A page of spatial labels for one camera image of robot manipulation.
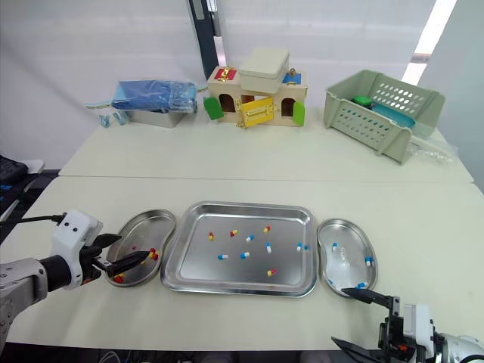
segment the yellow door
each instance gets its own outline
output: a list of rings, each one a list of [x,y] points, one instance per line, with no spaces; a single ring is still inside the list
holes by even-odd
[[[251,127],[274,118],[272,97],[242,104],[240,110],[242,111],[244,127]]]

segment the kidney-shaped metal tray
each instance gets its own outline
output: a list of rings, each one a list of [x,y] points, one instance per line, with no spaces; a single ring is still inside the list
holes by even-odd
[[[318,275],[313,220],[298,206],[194,204],[167,248],[161,280],[179,291],[306,295]]]
[[[345,219],[328,219],[318,228],[322,278],[330,288],[371,289],[377,281],[377,257],[363,230]]]
[[[165,242],[175,230],[175,216],[168,210],[152,209],[129,220],[119,231],[122,237],[107,251],[107,260],[114,262],[136,251],[154,248],[158,259],[146,258],[142,265],[124,272],[123,282],[116,282],[106,274],[104,277],[118,287],[131,287],[149,281],[158,272]]]

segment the green plastic basket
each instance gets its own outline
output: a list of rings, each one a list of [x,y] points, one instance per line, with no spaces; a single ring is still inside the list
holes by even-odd
[[[411,117],[415,126],[400,127],[385,116],[350,101],[359,95]],[[430,136],[444,102],[444,96],[436,91],[362,70],[327,89],[324,124],[372,147],[378,155],[385,154],[403,163],[412,134],[419,138]]]

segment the green lid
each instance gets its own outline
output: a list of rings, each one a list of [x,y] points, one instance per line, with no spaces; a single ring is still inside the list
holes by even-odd
[[[351,101],[363,107],[368,107],[371,105],[371,98],[366,96],[356,96]]]

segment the blue plastic bag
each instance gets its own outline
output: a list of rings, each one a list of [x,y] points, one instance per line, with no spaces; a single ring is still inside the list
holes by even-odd
[[[197,111],[197,88],[191,82],[119,81],[112,106],[118,110]]]

